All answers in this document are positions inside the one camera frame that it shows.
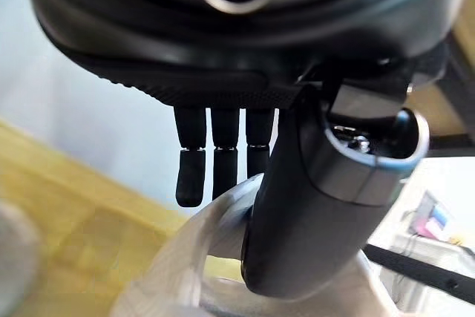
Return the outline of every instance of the white fabric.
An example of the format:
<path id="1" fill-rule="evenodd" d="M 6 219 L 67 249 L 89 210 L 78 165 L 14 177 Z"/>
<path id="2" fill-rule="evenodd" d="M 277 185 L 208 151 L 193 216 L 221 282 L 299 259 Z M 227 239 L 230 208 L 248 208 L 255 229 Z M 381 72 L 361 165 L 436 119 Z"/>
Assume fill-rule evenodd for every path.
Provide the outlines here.
<path id="1" fill-rule="evenodd" d="M 0 203 L 0 317 L 22 301 L 38 268 L 36 228 L 17 208 Z"/>
<path id="2" fill-rule="evenodd" d="M 362 252 L 323 290 L 303 301 L 264 298 L 236 281 L 203 280 L 207 254 L 238 258 L 246 212 L 261 176 L 234 187 L 195 215 L 148 271 L 117 299 L 111 317 L 390 317 L 400 316 Z"/>

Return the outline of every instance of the wooden surface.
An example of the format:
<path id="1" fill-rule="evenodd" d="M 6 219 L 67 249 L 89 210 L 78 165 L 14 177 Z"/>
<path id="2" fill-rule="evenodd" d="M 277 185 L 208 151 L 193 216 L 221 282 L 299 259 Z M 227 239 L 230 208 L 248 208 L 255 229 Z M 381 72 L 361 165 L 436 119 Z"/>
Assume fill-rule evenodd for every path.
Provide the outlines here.
<path id="1" fill-rule="evenodd" d="M 455 24 L 455 34 L 475 68 L 475 0 L 465 0 Z"/>
<path id="2" fill-rule="evenodd" d="M 1 123 L 0 173 L 3 199 L 21 207 L 42 237 L 39 278 L 13 317 L 107 316 L 185 222 Z M 228 261 L 211 261 L 208 271 L 239 274 Z"/>

